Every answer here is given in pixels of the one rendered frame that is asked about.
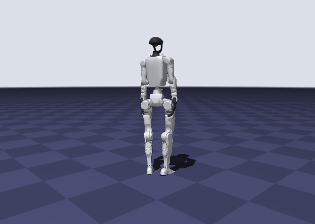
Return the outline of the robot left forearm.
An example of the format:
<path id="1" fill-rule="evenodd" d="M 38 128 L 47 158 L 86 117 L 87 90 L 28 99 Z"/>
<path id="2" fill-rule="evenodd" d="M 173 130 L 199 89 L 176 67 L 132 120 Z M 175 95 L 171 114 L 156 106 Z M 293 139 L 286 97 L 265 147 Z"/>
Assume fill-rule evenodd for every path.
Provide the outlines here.
<path id="1" fill-rule="evenodd" d="M 143 98 L 143 101 L 146 100 L 147 97 L 147 86 L 142 85 L 141 83 L 141 98 Z"/>

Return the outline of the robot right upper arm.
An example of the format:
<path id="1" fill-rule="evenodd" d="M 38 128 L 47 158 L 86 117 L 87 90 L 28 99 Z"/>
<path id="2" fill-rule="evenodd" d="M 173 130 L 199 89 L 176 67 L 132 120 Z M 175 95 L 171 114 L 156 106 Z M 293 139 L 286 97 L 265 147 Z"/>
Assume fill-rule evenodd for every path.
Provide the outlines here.
<path id="1" fill-rule="evenodd" d="M 173 84 L 174 78 L 174 60 L 172 57 L 163 57 L 164 63 L 167 65 L 168 83 Z"/>

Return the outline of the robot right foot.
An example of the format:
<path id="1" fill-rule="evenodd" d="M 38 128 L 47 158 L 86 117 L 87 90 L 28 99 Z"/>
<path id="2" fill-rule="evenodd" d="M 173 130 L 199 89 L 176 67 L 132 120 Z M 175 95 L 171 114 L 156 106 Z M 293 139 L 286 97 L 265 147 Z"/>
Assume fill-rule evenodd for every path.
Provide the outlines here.
<path id="1" fill-rule="evenodd" d="M 172 174 L 172 173 L 174 173 L 174 172 L 175 172 L 174 170 L 172 170 L 172 169 L 170 169 L 170 168 L 169 168 L 169 170 L 167 170 L 166 167 L 165 167 L 165 168 L 162 168 L 162 169 L 161 169 L 160 174 L 161 174 L 161 175 L 167 175 L 167 174 Z"/>

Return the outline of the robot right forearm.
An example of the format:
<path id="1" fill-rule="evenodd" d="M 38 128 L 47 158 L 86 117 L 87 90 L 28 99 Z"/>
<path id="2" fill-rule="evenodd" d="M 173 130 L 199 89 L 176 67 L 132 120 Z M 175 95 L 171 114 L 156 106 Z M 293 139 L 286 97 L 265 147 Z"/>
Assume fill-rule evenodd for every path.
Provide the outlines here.
<path id="1" fill-rule="evenodd" d="M 170 90 L 171 90 L 171 96 L 172 96 L 172 99 L 173 97 L 176 98 L 176 102 L 178 101 L 178 98 L 177 98 L 177 80 L 176 80 L 176 77 L 173 78 L 173 84 L 170 85 Z"/>

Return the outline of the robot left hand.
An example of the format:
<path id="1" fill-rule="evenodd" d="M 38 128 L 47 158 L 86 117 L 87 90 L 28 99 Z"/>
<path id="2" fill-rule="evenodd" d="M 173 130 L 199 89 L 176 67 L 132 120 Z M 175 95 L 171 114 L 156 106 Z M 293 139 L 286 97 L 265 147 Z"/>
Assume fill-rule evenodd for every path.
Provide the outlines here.
<path id="1" fill-rule="evenodd" d="M 143 102 L 143 98 L 140 99 L 140 103 Z M 141 108 L 141 114 L 143 114 L 144 110 Z M 144 115 L 144 114 L 143 114 Z"/>

